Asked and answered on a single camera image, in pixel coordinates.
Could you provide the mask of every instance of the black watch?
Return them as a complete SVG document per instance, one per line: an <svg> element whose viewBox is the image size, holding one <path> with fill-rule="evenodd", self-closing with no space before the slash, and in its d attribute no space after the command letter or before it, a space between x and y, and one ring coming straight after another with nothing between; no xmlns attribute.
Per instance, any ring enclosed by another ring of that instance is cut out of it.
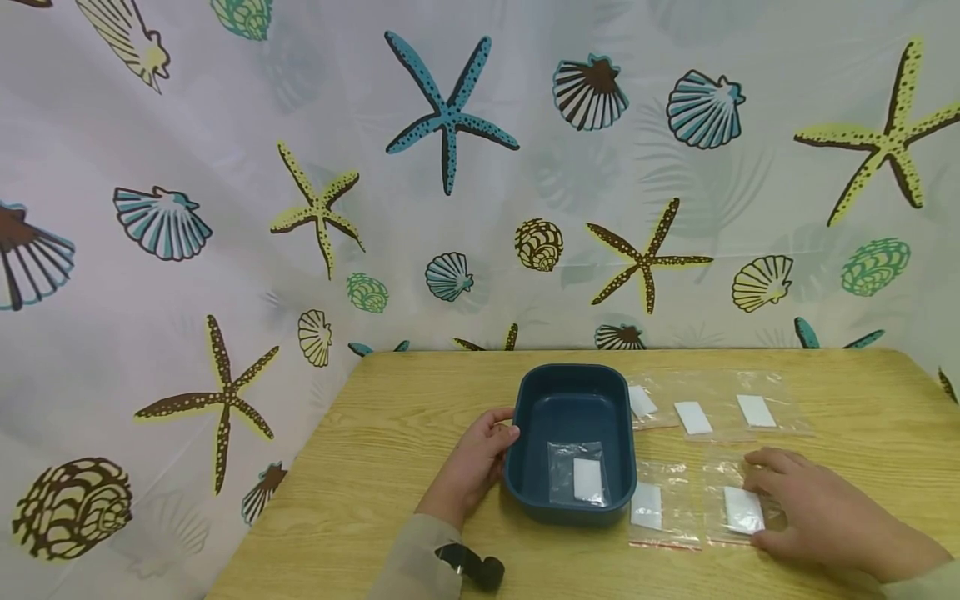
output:
<svg viewBox="0 0 960 600"><path fill-rule="evenodd" d="M461 543L449 543L434 551L437 558L450 565L458 575L467 575L480 589L497 591L506 570L503 563L492 556L483 561L475 552Z"/></svg>

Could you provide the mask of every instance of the patterned curtain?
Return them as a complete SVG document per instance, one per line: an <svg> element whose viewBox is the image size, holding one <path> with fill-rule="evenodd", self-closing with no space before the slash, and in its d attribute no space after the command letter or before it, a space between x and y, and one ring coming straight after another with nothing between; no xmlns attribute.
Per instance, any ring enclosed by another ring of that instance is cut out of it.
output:
<svg viewBox="0 0 960 600"><path fill-rule="evenodd" d="M0 0L3 595L202 597L371 352L888 347L952 394L957 22Z"/></svg>

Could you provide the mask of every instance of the sleeve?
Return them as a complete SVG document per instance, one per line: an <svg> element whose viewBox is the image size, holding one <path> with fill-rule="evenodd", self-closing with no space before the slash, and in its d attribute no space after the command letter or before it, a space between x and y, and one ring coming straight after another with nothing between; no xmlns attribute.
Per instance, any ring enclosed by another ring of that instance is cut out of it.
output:
<svg viewBox="0 0 960 600"><path fill-rule="evenodd" d="M960 597L960 563L953 561L916 579L883 586L888 600L949 600Z"/></svg>
<svg viewBox="0 0 960 600"><path fill-rule="evenodd" d="M462 579L434 551L462 543L452 525L430 515L413 515L400 530L367 600L456 600Z"/></svg>

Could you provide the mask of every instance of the white rectangle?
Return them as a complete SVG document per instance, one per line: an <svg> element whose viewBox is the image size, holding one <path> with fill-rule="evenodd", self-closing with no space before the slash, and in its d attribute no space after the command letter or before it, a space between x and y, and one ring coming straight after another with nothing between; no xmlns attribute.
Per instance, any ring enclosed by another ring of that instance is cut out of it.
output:
<svg viewBox="0 0 960 600"><path fill-rule="evenodd" d="M724 487L723 494L727 502L727 527L731 531L751 536L766 528L760 496L730 486Z"/></svg>
<svg viewBox="0 0 960 600"><path fill-rule="evenodd" d="M630 386L630 408L638 417L653 415L659 410L641 385Z"/></svg>
<svg viewBox="0 0 960 600"><path fill-rule="evenodd" d="M684 422L684 429L689 435L700 433L712 433L713 427L707 419L704 409L700 408L700 402L677 402L674 404L677 408L677 414L680 420Z"/></svg>
<svg viewBox="0 0 960 600"><path fill-rule="evenodd" d="M600 461L573 459L573 497L585 502L603 502L603 477Z"/></svg>
<svg viewBox="0 0 960 600"><path fill-rule="evenodd" d="M630 522L640 527L663 531L663 500L660 486L636 482L636 492L630 501Z"/></svg>
<svg viewBox="0 0 960 600"><path fill-rule="evenodd" d="M774 416L770 414L770 407L767 406L763 396L748 396L746 394L737 394L736 401L740 404L740 410L743 412L744 419L753 427L776 427L777 422Z"/></svg>

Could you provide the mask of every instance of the dark blue bowl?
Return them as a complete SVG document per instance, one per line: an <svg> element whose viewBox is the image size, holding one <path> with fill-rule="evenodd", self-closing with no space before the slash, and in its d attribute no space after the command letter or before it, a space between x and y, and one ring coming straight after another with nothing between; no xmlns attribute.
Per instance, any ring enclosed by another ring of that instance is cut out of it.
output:
<svg viewBox="0 0 960 600"><path fill-rule="evenodd" d="M535 520L606 527L630 509L636 489L634 431L623 375L602 365L542 365L520 382L514 423L520 438L507 452L507 489ZM547 443L600 442L608 506L550 504Z"/></svg>

